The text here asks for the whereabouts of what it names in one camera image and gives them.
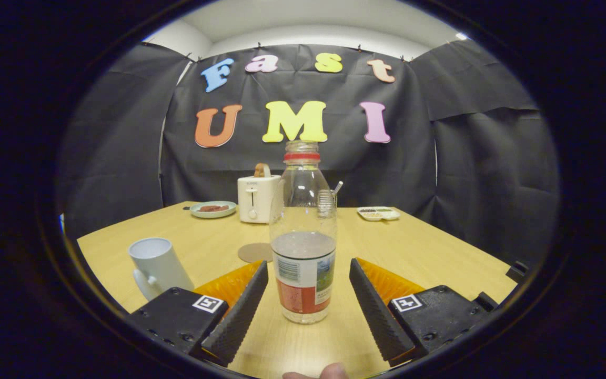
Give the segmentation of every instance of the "white toaster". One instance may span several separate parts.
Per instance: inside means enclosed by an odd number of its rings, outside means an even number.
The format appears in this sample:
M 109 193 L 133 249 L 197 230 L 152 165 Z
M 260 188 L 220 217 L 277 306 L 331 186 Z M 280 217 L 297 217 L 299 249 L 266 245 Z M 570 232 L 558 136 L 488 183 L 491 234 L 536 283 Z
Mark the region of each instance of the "white toaster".
M 238 179 L 240 221 L 267 224 L 270 221 L 270 203 L 280 175 L 241 177 Z

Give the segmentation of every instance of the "black backdrop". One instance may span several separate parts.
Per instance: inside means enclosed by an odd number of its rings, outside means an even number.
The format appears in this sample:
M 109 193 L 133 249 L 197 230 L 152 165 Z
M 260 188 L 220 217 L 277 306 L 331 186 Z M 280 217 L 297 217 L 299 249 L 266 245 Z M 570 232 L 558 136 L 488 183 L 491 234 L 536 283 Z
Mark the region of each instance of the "black backdrop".
M 162 46 L 135 46 L 81 101 L 60 147 L 56 177 L 68 236 L 162 207 L 161 127 L 187 63 Z
M 339 73 L 318 72 L 318 53 L 342 57 Z M 248 73 L 245 65 L 257 55 L 279 57 L 277 70 Z M 233 58 L 228 81 L 205 93 L 200 72 Z M 373 75 L 367 61 L 382 59 L 392 66 L 397 78 L 392 84 Z M 177 86 L 167 115 L 161 157 L 163 195 L 166 204 L 181 201 L 237 201 L 236 181 L 253 175 L 259 162 L 276 173 L 284 169 L 284 144 L 262 142 L 267 130 L 270 101 L 286 101 L 298 113 L 307 101 L 322 101 L 326 142 L 320 142 L 320 169 L 332 187 L 339 180 L 345 186 L 339 206 L 393 205 L 431 220 L 426 205 L 435 189 L 433 133 L 428 123 L 418 79 L 408 65 L 397 58 L 350 48 L 322 45 L 282 45 L 250 48 L 217 55 L 194 64 Z M 360 103 L 383 103 L 385 130 L 391 141 L 369 143 L 366 116 Z M 221 110 L 240 104 L 233 138 L 217 148 L 202 148 L 194 142 L 196 113 L 204 108 Z M 219 134 L 224 117 L 219 111 L 212 133 Z
M 343 70 L 318 72 L 318 53 L 340 55 Z M 258 55 L 279 57 L 277 70 L 245 72 Z M 206 93 L 200 72 L 226 58 L 235 60 L 228 81 Z M 377 79 L 366 64 L 372 59 L 390 65 L 396 81 Z M 346 183 L 339 206 L 397 206 L 508 263 L 532 266 L 548 249 L 558 208 L 548 128 L 508 69 L 472 41 L 412 62 L 325 45 L 249 48 L 191 62 L 141 44 L 99 80 L 70 124 L 58 180 L 68 235 L 182 201 L 236 202 L 236 180 L 257 163 L 284 168 L 286 137 L 261 140 L 271 101 L 295 113 L 307 101 L 326 104 L 320 168 L 330 185 Z M 364 139 L 363 101 L 385 105 L 389 143 Z M 242 109 L 231 139 L 200 147 L 196 114 L 219 110 L 210 129 L 217 135 L 222 108 L 235 104 Z

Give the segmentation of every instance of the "wooden table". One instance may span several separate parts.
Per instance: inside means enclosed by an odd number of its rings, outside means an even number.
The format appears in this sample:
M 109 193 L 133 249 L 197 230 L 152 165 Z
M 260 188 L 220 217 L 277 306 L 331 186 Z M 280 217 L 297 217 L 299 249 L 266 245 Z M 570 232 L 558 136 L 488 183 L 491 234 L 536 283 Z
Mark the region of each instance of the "wooden table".
M 196 286 L 246 264 L 238 248 L 269 242 L 268 225 L 242 223 L 238 212 L 200 219 L 184 211 L 183 202 L 132 218 L 79 238 L 92 271 L 104 288 L 132 312 L 146 304 L 132 277 L 128 256 L 132 242 L 164 237 Z M 349 282 L 349 264 L 361 257 L 408 278 L 424 288 L 448 285 L 472 300 L 485 291 L 502 302 L 515 283 L 509 266 L 444 231 L 401 212 L 394 221 L 364 221 L 355 208 L 338 209 L 334 290 L 329 316 L 313 325 L 287 321 L 279 310 L 272 263 L 269 283 L 231 370 L 255 377 L 281 377 L 297 371 L 317 377 L 325 365 L 343 362 L 350 377 L 389 369 L 383 362 Z

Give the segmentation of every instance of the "yellow letter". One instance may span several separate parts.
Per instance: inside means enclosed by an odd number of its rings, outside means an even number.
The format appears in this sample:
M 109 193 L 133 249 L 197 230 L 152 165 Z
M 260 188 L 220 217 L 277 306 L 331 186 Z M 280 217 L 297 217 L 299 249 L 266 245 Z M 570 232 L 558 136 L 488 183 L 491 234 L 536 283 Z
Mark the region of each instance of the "yellow letter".
M 317 54 L 317 63 L 315 68 L 320 72 L 340 72 L 343 69 L 341 64 L 341 56 L 332 53 L 319 53 Z
M 327 135 L 322 127 L 322 110 L 327 107 L 322 101 L 308 101 L 303 104 L 298 115 L 291 110 L 286 101 L 271 101 L 265 105 L 270 110 L 270 120 L 268 121 L 268 131 L 263 135 L 263 142 L 281 142 L 284 139 L 279 132 L 279 125 L 287 134 L 289 141 L 296 139 L 301 127 L 300 139 L 306 141 L 324 142 Z

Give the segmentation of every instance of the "mug handle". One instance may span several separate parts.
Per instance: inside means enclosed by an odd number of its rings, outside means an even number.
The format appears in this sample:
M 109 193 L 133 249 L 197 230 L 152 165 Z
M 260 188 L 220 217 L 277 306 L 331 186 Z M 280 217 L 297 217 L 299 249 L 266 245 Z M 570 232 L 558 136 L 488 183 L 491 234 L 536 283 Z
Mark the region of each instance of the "mug handle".
M 139 290 L 144 297 L 146 297 L 146 300 L 151 301 L 159 295 L 159 292 L 154 288 L 154 285 L 158 283 L 158 280 L 154 276 L 149 276 L 149 278 L 147 278 L 146 275 L 138 269 L 133 271 L 133 276 L 135 278 L 135 283 L 137 283 Z

